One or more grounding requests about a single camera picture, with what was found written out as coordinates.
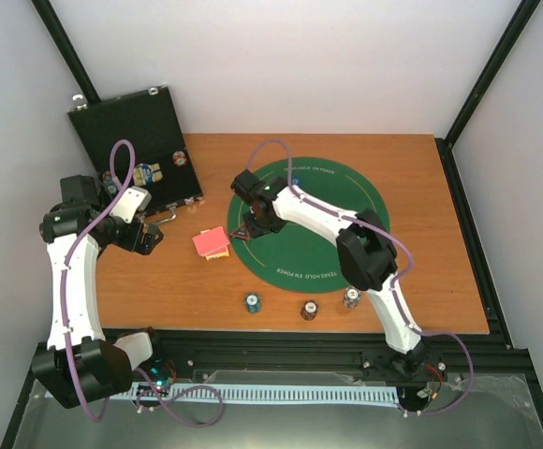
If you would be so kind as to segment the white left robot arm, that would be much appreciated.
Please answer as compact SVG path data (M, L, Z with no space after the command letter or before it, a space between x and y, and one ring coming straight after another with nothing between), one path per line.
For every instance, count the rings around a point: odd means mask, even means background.
M44 215L39 233L52 270L51 331L44 350L31 364L34 376L65 408L128 391L133 372L160 374L167 354L150 327L106 339L98 317L96 263L114 245L130 253L150 254L163 234L137 213L151 200L140 187L124 187L117 196L90 176L60 181L62 201Z

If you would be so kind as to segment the green blue chip stack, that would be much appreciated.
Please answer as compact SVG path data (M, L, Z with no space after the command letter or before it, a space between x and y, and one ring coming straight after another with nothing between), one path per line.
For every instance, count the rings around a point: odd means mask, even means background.
M262 301L257 293L251 292L244 297L244 307L249 313L259 313L262 308Z

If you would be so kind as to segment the blue white chip stack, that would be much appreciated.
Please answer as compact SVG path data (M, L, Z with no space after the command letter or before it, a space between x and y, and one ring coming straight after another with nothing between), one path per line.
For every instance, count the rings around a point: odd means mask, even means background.
M344 291L343 304L348 309L353 309L360 304L361 291L354 286L349 286Z

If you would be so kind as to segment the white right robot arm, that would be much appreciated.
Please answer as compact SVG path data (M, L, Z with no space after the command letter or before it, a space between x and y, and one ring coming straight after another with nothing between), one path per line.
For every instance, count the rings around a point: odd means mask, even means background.
M386 344L395 353L391 368L412 378L424 363L426 347L400 286L396 263L400 243L378 214L340 209L285 178L263 181L249 170L240 173L230 188L248 206L242 218L249 238L278 233L292 223L336 248L343 277L368 296L380 320Z

